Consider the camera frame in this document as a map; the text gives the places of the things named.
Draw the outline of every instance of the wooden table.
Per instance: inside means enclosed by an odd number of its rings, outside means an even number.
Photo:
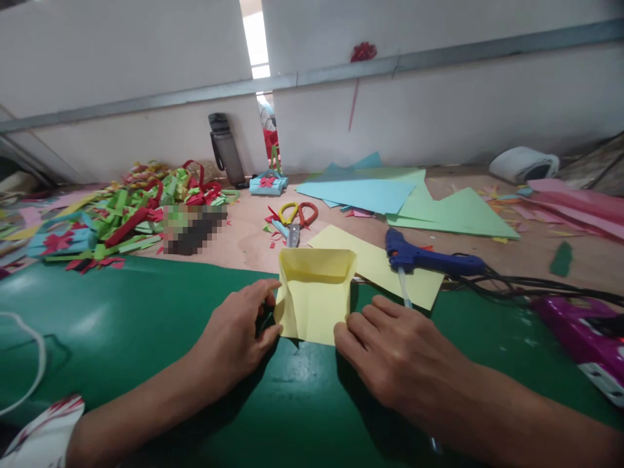
[[[346,217],[339,208],[330,209],[320,200],[295,192],[297,184],[306,177],[290,177],[291,183],[279,198],[251,196],[242,191],[239,203],[228,207],[230,226],[223,226],[213,236],[202,252],[192,256],[158,255],[177,261],[212,263],[221,267],[241,268],[261,272],[278,273],[278,255],[284,248],[281,239],[271,249],[271,234],[262,230],[265,217],[270,213],[267,205],[277,211],[287,202],[312,201],[318,207],[318,219],[310,230],[301,231],[300,247],[326,226],[333,224],[364,241],[384,247],[384,236],[388,229],[384,216],[376,218]],[[426,184],[436,200],[451,195],[456,190],[472,187],[481,190],[488,185],[498,185],[499,194],[512,194],[516,188],[486,172],[483,167],[444,166],[427,169]],[[505,219],[523,219],[517,213],[501,213]],[[481,257],[489,266],[503,275],[532,276],[563,281],[575,286],[588,287],[624,294],[624,245],[609,239],[583,234],[579,237],[549,237],[550,228],[539,221],[525,221],[530,230],[521,234],[519,241],[510,240],[507,244],[495,242],[489,237],[477,237],[399,228],[406,240],[416,246],[432,245],[436,252],[453,254],[463,252]],[[559,278],[549,272],[554,253],[562,241],[573,247],[573,264],[567,278]],[[156,257],[158,246],[140,251],[138,255]]]

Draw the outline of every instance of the metal rail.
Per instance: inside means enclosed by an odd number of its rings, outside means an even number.
[[[70,124],[82,120],[111,117],[132,112],[153,111],[212,99],[244,96],[261,91],[284,90],[300,86],[332,83],[355,78],[392,75],[414,70],[459,65],[479,60],[499,59],[512,55],[553,51],[569,47],[588,46],[624,40],[624,19],[614,19],[583,26],[553,31],[524,34],[473,44],[443,47],[368,62],[336,65],[233,83],[216,84],[185,91],[168,92],[138,97],[80,109],[63,110],[52,114],[0,122],[0,133],[23,131],[51,125]]]

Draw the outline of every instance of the finger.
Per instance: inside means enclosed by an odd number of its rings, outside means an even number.
[[[273,290],[281,286],[281,283],[275,278],[259,279],[254,284],[248,286],[247,293],[254,302],[261,304],[263,301],[268,306],[275,305],[275,296]]]
[[[387,313],[380,311],[374,305],[366,305],[362,309],[362,315],[375,327],[377,330],[382,331],[384,328],[390,327],[393,323],[396,323],[393,317],[390,317]]]
[[[336,349],[357,371],[367,361],[368,352],[353,336],[344,322],[338,322],[333,327],[333,338]]]
[[[380,334],[362,314],[352,313],[346,320],[349,331],[353,333],[367,350],[379,345]]]
[[[390,317],[401,317],[406,313],[416,313],[418,315],[422,315],[420,312],[414,309],[408,309],[403,307],[402,305],[398,305],[392,302],[390,299],[385,298],[383,296],[375,296],[372,299],[372,304],[377,307],[380,311],[387,313]]]
[[[270,347],[273,346],[275,340],[278,338],[278,336],[280,336],[282,328],[283,326],[281,324],[275,324],[268,327],[262,332],[257,340],[257,345],[262,355],[264,355],[270,349]]]

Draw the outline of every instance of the gray water bottle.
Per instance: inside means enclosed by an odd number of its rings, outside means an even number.
[[[208,115],[210,123],[210,139],[213,143],[214,159],[219,170],[226,171],[227,179],[236,189],[246,189],[249,184],[245,180],[241,158],[234,143],[234,135],[229,129],[228,117],[221,112]]]

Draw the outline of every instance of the table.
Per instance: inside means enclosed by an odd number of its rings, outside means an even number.
[[[242,191],[240,203],[228,207],[231,226],[224,226],[222,234],[215,236],[203,252],[190,257],[166,255],[169,259],[211,263],[228,268],[248,268],[254,271],[278,273],[281,242],[270,249],[271,234],[262,230],[264,218],[270,215],[267,205],[277,210],[287,202],[312,201],[318,207],[318,219],[310,230],[301,230],[301,247],[333,224],[361,239],[379,247],[384,247],[387,223],[384,216],[377,218],[346,217],[336,207],[330,209],[320,200],[310,198],[295,191],[297,184],[306,177],[290,177],[286,192],[280,197],[252,196]],[[501,181],[477,166],[444,166],[427,169],[426,184],[432,196],[440,200],[451,195],[455,190],[472,187],[481,190],[488,185],[498,185],[499,194],[515,193],[516,187]],[[519,214],[502,213],[506,219],[523,219]],[[459,235],[436,231],[421,231],[400,227],[408,242],[416,246],[432,245],[436,252],[453,254],[463,252],[481,257],[487,264],[503,275],[532,276],[556,281],[563,281],[574,286],[588,287],[624,294],[624,245],[612,240],[583,235],[581,237],[548,237],[549,225],[538,221],[526,221],[528,232],[521,234],[521,240],[510,240],[507,244],[495,242],[489,237]],[[549,272],[549,265],[554,253],[562,241],[572,245],[574,261],[570,275],[559,278]],[[163,257],[156,255],[158,246],[142,250],[137,255]]]
[[[0,281],[0,309],[45,336],[49,365],[32,398],[3,421],[21,426],[70,392],[88,408],[130,390],[182,356],[232,289],[265,273],[129,256],[122,270],[81,276],[38,262]],[[378,291],[352,284],[352,311]],[[606,424],[624,419],[593,387],[531,311],[472,291],[441,292],[437,327],[471,359]],[[36,345],[3,334],[0,406],[36,373]],[[280,338],[260,369],[219,403],[149,443],[147,466],[478,465],[389,411],[332,346]]]

